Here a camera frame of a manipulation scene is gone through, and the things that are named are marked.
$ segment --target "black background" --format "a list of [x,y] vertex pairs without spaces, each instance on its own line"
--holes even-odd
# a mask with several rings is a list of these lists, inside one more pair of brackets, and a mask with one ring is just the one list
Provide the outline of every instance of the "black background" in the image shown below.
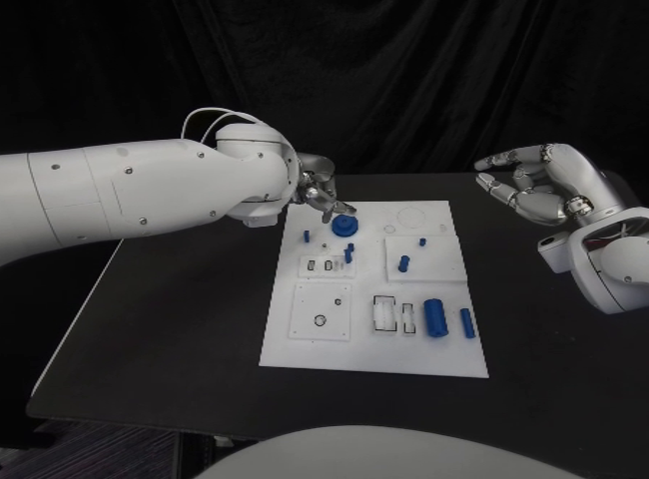
[[[201,106],[252,113],[340,173],[467,171],[569,143],[649,206],[649,1],[0,0],[0,154],[174,138]],[[112,247],[0,269],[0,411]]]

